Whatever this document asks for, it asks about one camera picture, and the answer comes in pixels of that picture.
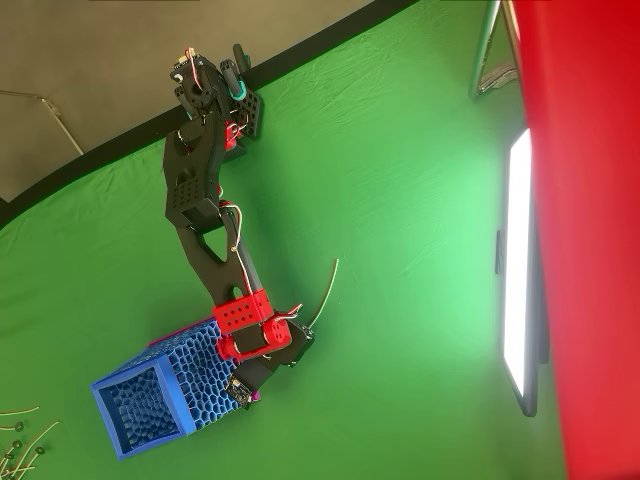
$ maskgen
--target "green wire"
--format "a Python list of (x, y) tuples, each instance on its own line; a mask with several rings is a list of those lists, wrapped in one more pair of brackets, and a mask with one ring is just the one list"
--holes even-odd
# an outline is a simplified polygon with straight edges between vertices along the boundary
[(311, 320), (311, 323), (308, 325), (309, 328), (313, 327), (313, 324), (316, 323), (316, 320), (318, 320), (318, 317), (320, 317), (322, 310), (324, 310), (324, 306), (327, 304), (327, 300), (329, 300), (329, 294), (331, 293), (331, 289), (333, 288), (333, 282), (336, 279), (336, 273), (338, 273), (339, 262), (340, 262), (340, 259), (336, 258), (336, 263), (333, 266), (333, 274), (331, 275), (331, 282), (329, 283), (329, 289), (327, 290), (327, 294), (324, 296), (324, 300), (322, 301), (322, 305), (320, 305), (320, 309), (318, 310), (318, 313), (316, 313), (316, 316), (313, 317), (313, 320)]

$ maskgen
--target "red bracket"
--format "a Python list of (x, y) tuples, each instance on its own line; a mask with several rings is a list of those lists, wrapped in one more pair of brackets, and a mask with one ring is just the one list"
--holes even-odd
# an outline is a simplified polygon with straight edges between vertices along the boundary
[(273, 308), (263, 288), (213, 308), (213, 316), (222, 335), (228, 335), (273, 315)]
[(267, 342), (264, 347), (251, 352), (241, 353), (238, 351), (231, 335), (218, 339), (218, 353), (223, 359), (234, 358), (239, 361), (266, 355), (276, 350), (281, 350), (291, 344), (291, 331), (289, 324), (283, 318), (273, 317), (262, 324), (262, 334)]

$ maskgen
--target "green fabric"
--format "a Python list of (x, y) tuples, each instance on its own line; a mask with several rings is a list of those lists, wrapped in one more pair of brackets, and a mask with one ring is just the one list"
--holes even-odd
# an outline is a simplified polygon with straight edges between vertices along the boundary
[[(0, 231), (0, 411), (41, 406), (23, 440), (62, 422), (26, 479), (564, 476), (550, 367), (527, 419), (498, 345), (503, 153), (523, 112), (516, 84), (467, 98), (483, 8), (419, 3), (260, 91), (261, 138), (222, 184), (262, 282), (308, 319), (341, 263), (314, 347), (250, 411), (119, 463), (89, 391), (210, 312), (163, 215), (162, 143)], [(502, 34), (493, 49), (506, 58)]]

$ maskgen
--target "red panel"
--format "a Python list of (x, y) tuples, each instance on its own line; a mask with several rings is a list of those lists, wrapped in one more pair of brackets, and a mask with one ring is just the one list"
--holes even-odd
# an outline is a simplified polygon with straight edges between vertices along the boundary
[(224, 359), (234, 358), (238, 361), (248, 360), (250, 358), (267, 355), (288, 347), (291, 344), (291, 331), (289, 324), (282, 318), (273, 317), (262, 324), (262, 334), (267, 341), (264, 347), (252, 350), (250, 352), (239, 352), (231, 335), (220, 337), (216, 344), (218, 353)]
[(514, 5), (567, 470), (640, 478), (640, 2)]
[(264, 289), (213, 308), (213, 316), (223, 335), (262, 322), (271, 315), (273, 308)]

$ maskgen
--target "blue honeycomb container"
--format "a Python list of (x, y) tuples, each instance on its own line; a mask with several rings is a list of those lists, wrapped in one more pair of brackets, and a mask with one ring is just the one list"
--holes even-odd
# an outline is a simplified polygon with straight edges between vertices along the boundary
[(189, 435), (238, 408), (224, 390), (235, 368), (216, 349), (213, 319), (146, 348), (91, 391), (119, 460)]

